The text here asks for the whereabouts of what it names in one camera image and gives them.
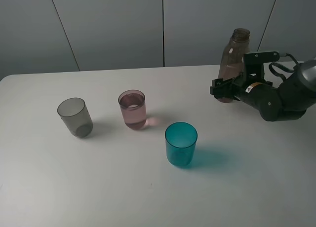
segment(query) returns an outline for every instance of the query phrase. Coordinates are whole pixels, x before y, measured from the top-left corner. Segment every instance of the smoky gray cup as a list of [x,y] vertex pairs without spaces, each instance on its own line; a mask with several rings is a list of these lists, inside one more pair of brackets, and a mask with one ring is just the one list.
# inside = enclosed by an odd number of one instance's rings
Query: smoky gray cup
[[91,133],[93,123],[83,99],[65,100],[58,106],[57,112],[74,136],[82,138]]

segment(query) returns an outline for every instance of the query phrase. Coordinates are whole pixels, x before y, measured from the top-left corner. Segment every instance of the bottle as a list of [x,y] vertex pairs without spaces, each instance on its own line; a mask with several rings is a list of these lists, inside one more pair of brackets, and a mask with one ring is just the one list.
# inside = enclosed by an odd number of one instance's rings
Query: bottle
[[[243,28],[235,29],[228,45],[225,47],[218,78],[228,80],[238,76],[243,71],[243,55],[249,52],[250,31]],[[229,103],[230,98],[221,98],[218,101]]]

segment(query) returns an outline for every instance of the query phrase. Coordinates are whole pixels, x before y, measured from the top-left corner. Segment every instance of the white table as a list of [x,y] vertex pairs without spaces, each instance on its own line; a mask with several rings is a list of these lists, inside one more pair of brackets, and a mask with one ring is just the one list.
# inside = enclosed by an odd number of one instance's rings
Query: white table
[[[219,66],[16,75],[0,82],[1,227],[314,227],[316,106],[265,122],[209,94]],[[266,79],[280,79],[266,70]],[[118,96],[146,95],[149,127],[123,123]],[[86,101],[94,130],[70,134],[57,106]],[[164,131],[198,132],[188,168]]]

